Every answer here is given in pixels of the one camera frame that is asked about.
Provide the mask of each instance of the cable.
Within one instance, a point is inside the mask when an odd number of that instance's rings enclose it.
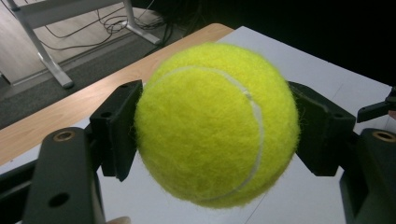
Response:
[[[205,17],[203,15],[204,13],[204,1],[205,0],[199,0],[198,1],[198,7],[197,10],[192,14],[192,18],[188,22],[188,26],[185,32],[185,35],[192,34],[192,32],[196,29],[196,27],[199,26],[199,21],[202,20],[204,24],[206,23]]]
[[[114,20],[114,19],[116,19],[116,18],[125,18],[125,16],[111,17],[111,18],[108,18],[107,20],[105,20],[104,23],[102,23],[102,24],[104,25],[104,27],[106,28],[106,31],[107,31],[108,34],[115,34],[115,33],[118,33],[118,32],[120,32],[121,30],[125,29],[125,27],[127,26],[127,23],[128,23],[128,22],[125,22],[125,24],[123,24],[124,20],[121,20],[121,21],[118,20],[118,21],[116,21],[116,22],[107,24],[108,21]]]
[[[85,25],[85,26],[83,26],[83,27],[81,27],[81,28],[77,29],[76,31],[74,31],[74,32],[72,32],[72,33],[70,33],[70,34],[68,34],[68,35],[58,36],[58,35],[56,35],[55,33],[53,33],[53,32],[50,30],[50,28],[49,28],[49,27],[47,27],[47,26],[45,26],[45,27],[46,27],[46,28],[47,28],[47,30],[48,30],[48,31],[49,31],[49,32],[50,32],[52,35],[54,35],[55,37],[58,37],[58,38],[65,38],[65,37],[69,37],[70,35],[73,35],[73,34],[75,34],[75,33],[79,32],[79,31],[81,31],[81,30],[83,30],[83,29],[87,28],[88,26],[91,26],[91,25],[93,25],[93,24],[94,24],[94,23],[96,23],[96,22],[99,22],[99,21],[101,21],[101,19],[104,19],[104,18],[106,18],[106,17],[108,17],[108,16],[110,16],[110,15],[112,15],[112,14],[114,14],[114,13],[118,12],[118,11],[122,10],[123,8],[125,8],[125,7],[121,7],[121,8],[119,8],[119,9],[117,9],[117,10],[115,10],[115,11],[113,11],[113,12],[111,12],[111,13],[107,14],[107,15],[105,15],[105,16],[104,16],[104,17],[102,17],[102,18],[99,18],[98,20],[96,20],[96,21],[93,21],[93,22],[91,22],[91,23],[89,23],[89,24],[87,24],[87,25]]]
[[[135,19],[136,24],[143,30],[153,30],[166,24],[162,17],[156,18],[151,23],[145,24],[142,21]]]
[[[109,20],[112,20],[112,19],[115,19],[115,18],[117,18],[117,17],[109,18],[109,19],[107,19],[107,20],[105,21],[105,23],[108,22]],[[47,45],[46,43],[44,43],[44,42],[42,42],[42,41],[40,41],[40,42],[41,42],[43,45],[45,45],[47,48],[49,48],[49,49],[55,49],[55,50],[64,50],[64,49],[75,49],[75,48],[94,47],[94,46],[98,46],[98,45],[101,45],[101,44],[105,43],[111,36],[113,36],[113,34],[119,32],[120,30],[122,30],[123,28],[125,28],[126,25],[121,25],[122,28],[120,28],[119,30],[117,30],[117,31],[115,32],[114,29],[113,29],[114,26],[117,25],[117,24],[120,24],[120,23],[123,23],[123,21],[116,21],[116,22],[113,22],[113,23],[109,24],[109,25],[107,26],[107,28],[106,28],[106,31],[107,31],[107,33],[109,34],[109,36],[108,36],[105,40],[103,40],[103,41],[101,41],[101,42],[99,42],[99,43],[97,43],[97,44],[79,45],[79,46],[72,46],[72,47],[67,47],[67,48],[62,48],[62,49],[56,49],[56,48],[53,48],[53,47]]]
[[[137,20],[140,20],[140,18],[149,10],[149,8],[151,7],[151,5],[154,3],[154,0],[152,0],[150,2],[150,4],[148,5],[148,7],[146,7],[146,9],[143,11],[142,14],[140,14],[140,16],[138,18],[136,18]]]

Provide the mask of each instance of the fuzzy felt surface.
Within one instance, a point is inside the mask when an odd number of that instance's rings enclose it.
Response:
[[[181,200],[213,208],[244,205],[271,188],[300,132],[291,91],[276,68],[257,53],[217,43],[162,63],[134,125],[154,179]]]

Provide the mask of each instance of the table surface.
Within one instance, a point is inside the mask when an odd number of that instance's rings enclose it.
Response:
[[[70,125],[85,127],[92,111],[120,84],[135,79],[146,81],[165,58],[206,41],[226,42],[260,53],[279,69],[285,79],[314,89],[355,116],[363,106],[384,101],[390,91],[390,86],[325,62],[246,27],[233,31],[213,24],[2,130],[0,142],[2,147],[6,147],[0,153],[2,156],[7,155],[7,160],[34,148],[14,162],[0,166],[0,173],[12,169],[16,163],[36,158],[39,150],[37,145],[47,133]],[[356,124],[354,131],[360,133],[364,128],[396,133],[396,121],[384,116]],[[343,170],[339,169],[335,177],[316,177],[294,156],[286,172],[268,192],[245,207],[227,210],[205,209],[167,194],[152,179],[138,153],[131,173],[124,182],[101,174],[99,178],[108,220],[129,216],[133,223],[142,224],[343,224],[346,222],[338,183],[342,173]]]
[[[215,42],[232,31],[224,25],[211,24],[0,130],[0,165],[35,147],[47,134],[88,117],[119,85],[138,79],[146,81],[153,70],[170,55],[193,45]]]

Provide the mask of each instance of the black cable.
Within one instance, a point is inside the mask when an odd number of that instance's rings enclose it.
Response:
[[[203,4],[204,4],[204,0],[199,0],[197,10],[192,15],[192,18],[186,29],[185,35],[192,34],[195,28],[199,25],[200,19],[203,19],[205,21],[205,18],[203,16],[203,7],[204,7]]]
[[[135,19],[136,24],[143,30],[153,30],[166,24],[162,17],[155,19],[150,24],[145,24],[142,21]]]
[[[93,22],[91,22],[91,23],[89,23],[89,24],[87,24],[87,25],[85,25],[85,26],[83,26],[83,27],[81,27],[81,28],[79,28],[79,29],[77,29],[76,31],[74,31],[74,32],[72,32],[72,33],[70,33],[70,34],[68,34],[68,35],[63,35],[63,36],[58,36],[58,35],[56,35],[55,33],[53,33],[51,30],[50,30],[50,28],[49,27],[47,27],[47,26],[45,26],[46,28],[47,28],[47,30],[52,34],[52,35],[54,35],[55,37],[58,37],[58,38],[65,38],[65,37],[69,37],[70,35],[73,35],[73,34],[75,34],[75,33],[77,33],[77,32],[79,32],[79,31],[81,31],[81,30],[83,30],[83,29],[85,29],[85,28],[87,28],[88,26],[91,26],[91,25],[93,25],[94,23],[96,23],[96,22],[99,22],[99,21],[101,21],[102,19],[104,19],[104,18],[106,18],[106,17],[108,17],[108,16],[110,16],[110,15],[112,15],[112,14],[114,14],[114,13],[116,13],[116,12],[118,12],[118,11],[120,11],[120,10],[122,10],[123,8],[125,8],[125,7],[121,7],[121,8],[119,8],[119,9],[117,9],[117,10],[115,10],[115,11],[113,11],[113,12],[111,12],[111,13],[109,13],[109,14],[107,14],[107,15],[105,15],[104,17],[102,17],[102,18],[99,18],[98,20],[96,20],[96,21],[93,21]]]
[[[116,21],[116,22],[107,24],[107,22],[110,21],[110,20],[114,20],[114,19],[116,19],[116,18],[125,18],[125,17],[126,17],[126,16],[116,16],[116,17],[111,17],[111,18],[108,18],[107,20],[105,20],[105,22],[102,23],[102,24],[103,24],[104,27],[106,28],[107,33],[108,33],[108,34],[110,34],[110,33],[111,33],[111,34],[115,34],[115,33],[120,32],[121,30],[125,29],[126,26],[127,26],[127,24],[128,24],[128,20],[127,20],[126,22],[125,22],[125,20],[122,20],[122,21]],[[114,27],[115,27],[116,25],[118,25],[120,28],[114,30]]]
[[[72,46],[72,47],[67,47],[67,48],[62,48],[62,49],[56,49],[53,47],[48,46],[46,43],[44,43],[43,41],[40,40],[41,44],[43,44],[44,46],[46,46],[49,49],[55,49],[55,50],[64,50],[64,49],[77,49],[77,48],[87,48],[87,47],[94,47],[94,46],[98,46],[101,45],[103,43],[105,43],[113,34],[110,34],[105,40],[101,41],[100,43],[97,44],[91,44],[91,45],[77,45],[77,46]]]
[[[104,16],[104,17],[100,17],[99,9],[96,9],[96,15],[97,15],[97,17],[98,17],[98,20],[97,20],[97,21],[99,21],[102,25],[106,25],[106,22],[108,21],[108,19],[107,19],[106,21],[102,21],[102,19],[106,18],[107,16],[109,16],[109,15],[115,13],[115,12],[120,11],[120,10],[123,9],[123,8],[125,8],[125,7],[121,7],[121,8],[119,8],[119,9],[117,9],[116,11],[114,11],[114,12],[112,12],[112,13],[110,13],[110,14],[107,14],[107,15]],[[112,18],[120,18],[120,17],[126,18],[126,16],[115,16],[115,17],[112,17]]]

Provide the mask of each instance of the mounting hole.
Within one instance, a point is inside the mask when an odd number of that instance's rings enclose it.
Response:
[[[396,136],[394,134],[377,131],[373,132],[373,136],[384,142],[396,143]]]
[[[70,196],[68,193],[57,194],[49,200],[49,207],[60,207],[67,203],[69,198]]]
[[[75,132],[65,131],[55,134],[55,136],[53,136],[53,140],[55,142],[63,142],[72,139],[75,135],[76,135]]]
[[[109,118],[109,117],[111,117],[111,112],[105,112],[105,113],[103,113],[103,114],[101,114],[100,116],[102,117],[102,118]]]

